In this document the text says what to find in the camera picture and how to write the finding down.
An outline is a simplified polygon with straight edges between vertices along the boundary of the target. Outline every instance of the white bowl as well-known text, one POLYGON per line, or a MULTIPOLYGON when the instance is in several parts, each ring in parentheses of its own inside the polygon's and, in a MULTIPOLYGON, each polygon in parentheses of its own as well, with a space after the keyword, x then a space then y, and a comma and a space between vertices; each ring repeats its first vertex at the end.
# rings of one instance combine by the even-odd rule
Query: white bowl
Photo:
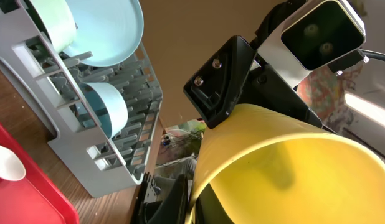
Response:
MULTIPOLYGON (((101 128, 108 138, 113 138, 128 122, 128 108, 120 92, 108 83, 82 83, 80 84, 86 100, 94 111, 107 109, 107 113, 98 114, 101 128)), ((86 114, 86 109, 81 103, 76 104, 79 115, 86 114)), ((93 120, 82 121, 85 127, 94 126, 93 120)))

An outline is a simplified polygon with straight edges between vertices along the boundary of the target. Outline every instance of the screw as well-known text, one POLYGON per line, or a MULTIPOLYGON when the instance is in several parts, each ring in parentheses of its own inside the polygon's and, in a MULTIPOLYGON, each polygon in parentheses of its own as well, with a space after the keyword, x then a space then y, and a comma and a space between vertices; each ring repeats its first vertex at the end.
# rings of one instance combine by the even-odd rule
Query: screw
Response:
POLYGON ((267 77, 265 75, 261 75, 258 77, 257 82, 259 84, 264 84, 267 81, 267 77))
POLYGON ((333 45, 331 43, 325 43, 320 47, 320 53, 322 55, 329 55, 333 52, 333 45))
POLYGON ((197 77, 197 78, 195 78, 195 80, 194 80, 194 84, 195 84, 196 86, 201 86, 202 84, 204 84, 204 80, 202 79, 202 77, 197 77))
POLYGON ((216 69, 219 69, 222 67, 222 64, 220 63, 220 60, 215 58, 212 62, 212 66, 216 69))

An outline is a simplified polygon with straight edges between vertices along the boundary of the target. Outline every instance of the bowl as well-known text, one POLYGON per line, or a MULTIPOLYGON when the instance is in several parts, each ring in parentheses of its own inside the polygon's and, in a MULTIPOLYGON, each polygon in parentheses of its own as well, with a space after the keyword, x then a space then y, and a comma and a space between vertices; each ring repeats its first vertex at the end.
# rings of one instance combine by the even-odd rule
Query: bowl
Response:
MULTIPOLYGON (((80 88, 86 100, 101 122, 101 128, 108 138, 119 133, 128 121, 128 108, 120 92, 108 83, 81 83, 80 88)), ((81 103, 76 104, 79 121, 86 127, 93 127, 93 120, 83 119, 87 110, 81 103)))
POLYGON ((188 220, 211 190, 218 202, 200 198, 201 208, 221 205, 233 223, 385 223, 385 163, 377 155, 257 105, 236 105, 205 131, 188 220))
POLYGON ((75 40, 75 21, 65 0, 29 0, 26 4, 29 15, 48 35, 57 53, 75 40))

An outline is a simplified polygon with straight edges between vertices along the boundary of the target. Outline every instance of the light blue plate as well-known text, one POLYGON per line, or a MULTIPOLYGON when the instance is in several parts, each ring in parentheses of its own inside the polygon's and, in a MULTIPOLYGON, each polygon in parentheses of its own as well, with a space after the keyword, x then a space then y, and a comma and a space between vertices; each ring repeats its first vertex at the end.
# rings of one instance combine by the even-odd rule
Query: light blue plate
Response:
POLYGON ((67 0, 77 30, 64 52, 76 56, 91 51, 86 65, 105 67, 126 60, 137 49, 144 29, 138 0, 67 0))

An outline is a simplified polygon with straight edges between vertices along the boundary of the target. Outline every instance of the dish rack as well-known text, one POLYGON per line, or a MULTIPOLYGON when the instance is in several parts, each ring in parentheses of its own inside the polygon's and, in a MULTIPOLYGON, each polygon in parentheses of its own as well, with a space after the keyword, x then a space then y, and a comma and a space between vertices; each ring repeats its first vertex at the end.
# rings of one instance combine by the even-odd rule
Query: dish rack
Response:
POLYGON ((0 69, 56 136, 49 146, 93 197, 140 184, 162 102, 143 44, 120 64, 83 65, 80 61, 91 57, 91 52, 71 58, 57 54, 23 0, 17 4, 13 11, 0 11, 0 69), (78 86, 82 82, 108 82, 123 95, 129 118, 113 139, 100 127, 96 114, 100 112, 86 101, 78 86), (77 105, 87 114, 79 116, 77 105), (85 128, 86 119, 95 126, 85 128))

